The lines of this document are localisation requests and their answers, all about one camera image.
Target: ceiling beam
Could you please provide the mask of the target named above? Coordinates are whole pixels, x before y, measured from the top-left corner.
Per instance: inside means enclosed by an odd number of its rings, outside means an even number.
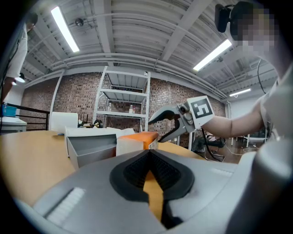
[[[186,13],[181,18],[178,26],[189,30],[193,23],[197,20],[197,18],[201,15],[201,13],[206,9],[206,7],[212,2],[212,0],[194,0],[190,7],[187,9]],[[177,48],[178,44],[185,36],[185,31],[180,28],[176,28],[168,41],[160,60],[168,61],[171,57],[174,50]]]
[[[261,81],[261,84],[263,87],[267,86],[268,83],[274,83],[277,79],[277,76],[275,76],[274,74],[268,74],[266,75],[266,78],[264,80]],[[241,83],[239,83],[239,85],[232,85],[226,89],[223,89],[221,91],[223,91],[225,94],[231,94],[231,92],[235,93],[238,91],[241,91],[243,89],[248,89],[251,88],[252,85],[258,85],[258,87],[260,87],[260,83],[258,81],[258,79],[252,78],[252,79],[248,79],[246,81],[243,81]]]
[[[48,49],[58,60],[68,58],[68,55],[65,53],[63,48],[59,45],[55,37],[52,35],[51,31],[49,30],[47,24],[40,14],[38,14],[38,22],[34,28],[34,31],[41,40],[43,38],[46,38],[43,43],[48,47]]]
[[[25,59],[29,64],[31,64],[34,68],[39,70],[43,74],[47,74],[48,69],[41,64],[39,61],[37,61],[32,55],[27,54],[26,59]]]
[[[24,77],[29,80],[35,80],[37,77],[30,73],[29,71],[25,70],[24,68],[21,69],[21,73],[24,74]]]
[[[275,68],[269,63],[260,66],[260,69],[259,69],[260,80],[262,80],[261,76],[264,74],[271,74],[272,76],[277,75]],[[235,77],[235,79],[237,80],[238,83],[240,83],[244,81],[249,81],[255,77],[257,77],[257,68],[254,68],[253,70],[248,71],[245,74],[239,75]],[[224,83],[219,84],[217,88],[220,90],[224,90],[230,86],[237,85],[237,82],[235,79],[233,78],[233,79],[227,80]]]
[[[112,13],[111,1],[109,0],[94,0],[94,10],[96,15]],[[97,17],[98,33],[102,43],[104,53],[114,53],[114,38],[112,29],[112,17]]]
[[[225,68],[226,65],[234,63],[238,59],[241,59],[241,58],[249,56],[249,55],[251,55],[251,54],[248,51],[244,51],[242,46],[238,46],[235,49],[228,52],[227,54],[223,55],[222,62],[211,63],[210,65],[206,66],[202,71],[198,72],[197,75],[202,78],[207,77],[208,75],[213,74],[216,71]]]
[[[273,87],[273,85],[274,85],[275,82],[276,82],[276,80],[274,80],[274,79],[271,79],[271,80],[267,80],[265,82],[262,82],[263,88],[264,88],[264,90],[265,90],[266,93],[271,90],[271,88]],[[244,99],[244,98],[251,98],[253,96],[263,96],[264,95],[264,93],[261,90],[259,84],[251,85],[251,86],[248,86],[248,87],[243,88],[241,90],[246,90],[248,88],[251,89],[250,92],[246,92],[246,93],[240,94],[240,95],[238,95],[237,98],[235,98],[234,96],[232,96],[232,97],[228,96],[227,98],[221,99],[221,102],[224,102],[225,103],[226,101],[238,101],[238,100]]]

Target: headset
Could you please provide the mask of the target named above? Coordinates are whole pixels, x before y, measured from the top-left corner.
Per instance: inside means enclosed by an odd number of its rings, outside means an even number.
[[[235,41],[242,41],[243,29],[241,21],[253,19],[253,10],[261,8],[257,3],[239,2],[236,5],[223,6],[217,4],[215,7],[215,24],[219,32],[225,32],[227,24],[230,23],[230,33]]]

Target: floor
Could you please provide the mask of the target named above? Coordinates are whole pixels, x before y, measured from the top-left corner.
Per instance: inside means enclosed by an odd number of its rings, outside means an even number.
[[[257,151],[257,148],[261,147],[261,145],[263,144],[262,141],[249,141],[249,145],[247,149],[245,139],[242,141],[242,138],[238,138],[238,141],[236,142],[236,138],[234,138],[233,146],[231,146],[231,141],[232,139],[227,139],[226,140],[227,147],[224,146],[223,148],[220,148],[218,152],[218,154],[224,155],[226,157],[224,161],[226,163],[236,163],[236,164],[239,163],[242,157],[241,154],[245,154],[243,149],[245,149],[246,152]],[[217,150],[217,147],[210,146],[209,148],[210,150]],[[208,159],[212,159],[212,157],[210,156],[207,150],[204,153],[199,153],[200,156],[204,156],[205,154]]]

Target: human arm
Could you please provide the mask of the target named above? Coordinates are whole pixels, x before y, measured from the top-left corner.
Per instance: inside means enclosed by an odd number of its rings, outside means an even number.
[[[263,120],[260,112],[259,99],[250,113],[236,118],[228,119],[225,117],[214,116],[202,128],[217,137],[229,138],[244,136],[259,131],[263,126]]]

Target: chair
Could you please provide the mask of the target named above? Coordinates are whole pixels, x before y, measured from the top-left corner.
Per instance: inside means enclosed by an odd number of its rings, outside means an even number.
[[[209,137],[213,137],[213,135],[207,135],[206,136],[206,138],[209,138]],[[211,153],[212,153],[213,158],[219,159],[221,162],[223,162],[225,160],[225,156],[224,155],[218,154],[219,149],[220,148],[223,148],[225,146],[225,144],[226,144],[225,138],[219,138],[216,141],[207,141],[207,145],[208,146],[218,147],[217,151],[211,150]]]

